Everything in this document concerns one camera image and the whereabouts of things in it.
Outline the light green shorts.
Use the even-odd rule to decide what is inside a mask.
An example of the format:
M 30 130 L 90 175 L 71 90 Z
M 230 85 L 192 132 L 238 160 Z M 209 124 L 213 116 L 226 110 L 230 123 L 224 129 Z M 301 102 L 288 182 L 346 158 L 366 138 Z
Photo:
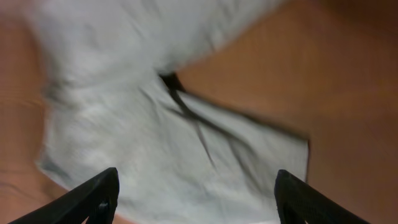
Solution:
M 136 223 L 277 223 L 277 173 L 306 179 L 307 140 L 164 80 L 278 6 L 38 1 L 50 106 L 39 169 L 73 189 L 117 168 L 117 211 Z

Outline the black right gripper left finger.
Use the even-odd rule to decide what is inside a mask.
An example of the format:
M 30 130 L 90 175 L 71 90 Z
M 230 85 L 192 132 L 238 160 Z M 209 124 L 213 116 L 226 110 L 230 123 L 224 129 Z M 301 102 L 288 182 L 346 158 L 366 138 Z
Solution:
M 118 171 L 110 167 L 10 224 L 112 224 L 118 195 Z

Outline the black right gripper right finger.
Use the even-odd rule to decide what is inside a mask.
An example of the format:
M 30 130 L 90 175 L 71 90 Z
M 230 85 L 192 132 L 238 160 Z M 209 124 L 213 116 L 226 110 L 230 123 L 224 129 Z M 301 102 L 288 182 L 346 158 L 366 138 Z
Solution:
M 368 224 L 283 169 L 274 196 L 281 224 Z

